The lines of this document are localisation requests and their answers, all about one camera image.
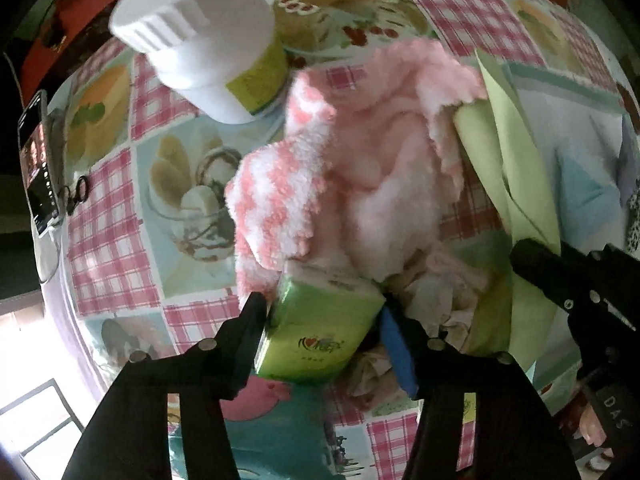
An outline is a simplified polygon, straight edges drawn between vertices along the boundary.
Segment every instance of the tissue packet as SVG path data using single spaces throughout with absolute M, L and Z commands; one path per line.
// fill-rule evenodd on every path
M 256 373 L 291 383 L 331 380 L 384 303 L 371 280 L 287 262 L 256 353 Z

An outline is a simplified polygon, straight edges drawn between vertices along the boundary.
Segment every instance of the tablecloth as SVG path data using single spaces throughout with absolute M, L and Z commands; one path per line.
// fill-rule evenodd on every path
M 366 78 L 358 60 L 398 39 L 439 39 L 462 59 L 477 47 L 495 57 L 543 68 L 578 84 L 616 93 L 616 85 L 580 21 L 547 0 L 267 0 L 293 68 L 325 63 L 334 88 Z M 316 6 L 317 11 L 298 12 Z M 189 187 L 167 150 L 188 167 L 244 155 L 282 134 L 276 109 L 255 123 L 215 123 L 162 85 L 145 56 L 107 42 L 75 74 L 66 115 L 65 178 L 89 173 L 92 188 L 66 221 L 63 269 L 74 310 L 100 373 L 109 383 L 127 349 L 152 356 L 184 352 L 239 312 L 233 239 L 217 218 L 188 234 L 158 207 L 172 187 Z M 93 110 L 90 124 L 78 110 Z M 501 229 L 498 215 L 465 159 L 465 189 L 440 227 L 446 242 Z M 417 430 L 417 404 L 401 399 L 363 413 L 331 391 L 335 431 L 347 454 L 366 465 L 363 478 L 401 478 Z M 459 468 L 473 460 L 475 423 L 464 427 Z

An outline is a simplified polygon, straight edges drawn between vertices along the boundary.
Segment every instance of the black scissors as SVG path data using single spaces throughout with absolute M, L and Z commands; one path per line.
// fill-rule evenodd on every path
M 71 193 L 71 188 L 65 186 L 63 190 L 66 190 L 66 214 L 71 216 L 75 211 L 76 206 L 79 203 L 86 202 L 89 198 L 89 177 L 82 175 L 76 181 L 76 192 Z

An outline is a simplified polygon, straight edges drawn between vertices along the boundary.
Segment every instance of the checkered tablecloth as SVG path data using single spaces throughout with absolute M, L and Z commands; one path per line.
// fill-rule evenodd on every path
M 482 48 L 502 59 L 545 67 L 539 48 L 506 0 L 413 0 L 446 48 L 457 56 L 469 56 Z M 615 84 L 597 47 L 580 22 L 546 0 L 565 32 L 587 78 L 596 86 L 614 91 Z M 76 73 L 72 94 L 82 89 L 125 47 L 108 41 Z M 145 229 L 142 227 L 141 192 L 134 181 L 136 161 L 132 157 L 140 142 L 151 139 L 179 121 L 196 117 L 199 111 L 176 92 L 162 85 L 145 56 L 131 56 L 128 137 L 90 170 L 89 200 L 80 204 L 68 220 L 68 259 L 76 312 L 80 319 L 115 317 L 136 310 L 161 313 L 175 352 L 184 352 L 204 337 L 215 336 L 222 322 L 239 312 L 232 288 L 212 291 L 210 298 L 189 295 L 165 299 L 158 286 Z M 333 88 L 356 88 L 367 74 L 348 60 L 326 69 Z M 470 240 L 482 232 L 500 228 L 497 212 L 484 192 L 473 167 L 463 153 L 465 188 L 440 225 L 445 241 Z M 405 410 L 370 418 L 345 401 L 333 388 L 329 409 L 337 427 L 360 426 L 370 439 L 370 450 L 380 480 L 398 480 L 409 459 L 417 430 L 417 410 Z M 463 427 L 459 470 L 473 462 L 476 425 Z

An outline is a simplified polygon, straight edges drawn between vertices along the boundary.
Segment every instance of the pink towel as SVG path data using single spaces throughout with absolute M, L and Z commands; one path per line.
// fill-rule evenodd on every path
M 382 281 L 429 251 L 463 188 L 454 107 L 486 90 L 437 41 L 377 50 L 356 89 L 296 77 L 285 139 L 247 155 L 226 187 L 241 304 L 273 296 L 290 258 Z

